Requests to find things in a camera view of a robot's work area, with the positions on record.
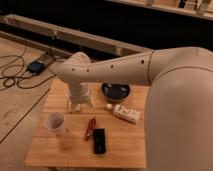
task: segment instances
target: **white cup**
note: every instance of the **white cup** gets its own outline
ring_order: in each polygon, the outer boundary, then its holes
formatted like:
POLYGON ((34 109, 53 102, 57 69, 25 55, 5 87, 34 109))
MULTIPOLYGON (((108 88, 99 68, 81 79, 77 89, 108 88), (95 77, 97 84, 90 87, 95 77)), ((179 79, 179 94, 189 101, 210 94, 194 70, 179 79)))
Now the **white cup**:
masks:
POLYGON ((64 115, 60 112, 50 113, 45 120, 45 127, 55 135, 62 135, 65 133, 64 124, 64 115))

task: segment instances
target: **black phone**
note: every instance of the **black phone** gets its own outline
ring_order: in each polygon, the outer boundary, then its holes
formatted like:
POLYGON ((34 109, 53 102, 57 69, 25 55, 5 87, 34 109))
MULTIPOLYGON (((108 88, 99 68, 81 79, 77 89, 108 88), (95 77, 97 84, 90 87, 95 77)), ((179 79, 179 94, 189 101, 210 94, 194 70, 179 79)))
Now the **black phone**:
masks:
POLYGON ((93 140, 94 140, 94 153, 104 154, 106 152, 104 129, 94 129, 93 140))

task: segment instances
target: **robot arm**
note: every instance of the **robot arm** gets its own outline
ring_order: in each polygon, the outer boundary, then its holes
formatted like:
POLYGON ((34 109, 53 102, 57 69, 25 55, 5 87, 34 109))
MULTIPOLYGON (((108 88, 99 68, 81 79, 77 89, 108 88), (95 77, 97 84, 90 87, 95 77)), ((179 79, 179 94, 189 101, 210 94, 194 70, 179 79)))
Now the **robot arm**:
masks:
POLYGON ((201 50, 193 47, 157 50, 96 63, 78 52, 62 64, 58 76, 69 85, 73 112, 78 104, 91 103, 87 82, 150 86, 169 61, 196 56, 201 50))
POLYGON ((149 85, 145 144, 149 171, 213 170, 213 55, 195 47, 90 63, 76 53, 59 69, 70 99, 90 102, 87 82, 149 85))

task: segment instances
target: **wire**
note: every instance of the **wire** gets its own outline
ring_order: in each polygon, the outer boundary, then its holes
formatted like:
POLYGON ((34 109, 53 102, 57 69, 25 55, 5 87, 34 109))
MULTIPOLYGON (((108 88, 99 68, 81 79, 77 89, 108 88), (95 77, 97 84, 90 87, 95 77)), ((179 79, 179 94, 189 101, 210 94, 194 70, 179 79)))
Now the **wire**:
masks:
POLYGON ((12 129, 0 140, 0 144, 10 135, 10 133, 21 123, 22 120, 35 108, 35 106, 45 97, 45 95, 50 91, 48 89, 45 91, 40 98, 31 106, 31 108, 24 114, 24 116, 12 127, 12 129))
POLYGON ((18 81, 16 82, 16 85, 18 88, 20 89, 32 89, 32 88, 36 88, 42 84, 44 84, 45 82, 47 82, 48 80, 50 80, 51 78, 54 78, 56 76, 56 74, 48 77, 47 79, 43 80, 42 82, 40 82, 39 84, 36 84, 36 85, 33 85, 33 86, 30 86, 30 87, 24 87, 24 86, 21 86, 20 83, 25 80, 25 78, 23 77, 24 74, 26 73, 26 71, 21 75, 21 77, 18 78, 18 81))

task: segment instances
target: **concrete floor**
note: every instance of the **concrete floor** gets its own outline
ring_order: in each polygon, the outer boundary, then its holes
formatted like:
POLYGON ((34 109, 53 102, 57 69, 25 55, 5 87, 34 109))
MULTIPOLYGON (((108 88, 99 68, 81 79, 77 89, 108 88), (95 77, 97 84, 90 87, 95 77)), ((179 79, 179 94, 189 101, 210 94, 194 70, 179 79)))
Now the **concrete floor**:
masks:
MULTIPOLYGON (((21 54, 24 46, 0 38, 0 68, 5 63, 11 61, 2 59, 1 56, 8 54, 21 54)), ((24 55, 26 63, 36 59, 43 52, 27 48, 24 55)), ((51 70, 59 63, 51 65, 51 70)), ((52 73, 45 71, 38 78, 26 81, 26 84, 36 84, 45 78, 51 76, 52 73)), ((36 130, 40 112, 44 104, 45 97, 42 97, 51 85, 51 80, 42 86, 31 89, 21 90, 14 86, 5 91, 0 91, 0 171, 48 171, 43 167, 27 167, 24 165, 25 156, 30 147, 31 140, 36 130)), ((2 88, 2 80, 0 80, 0 89, 2 88)), ((61 171, 130 171, 133 169, 72 169, 57 168, 61 171)))

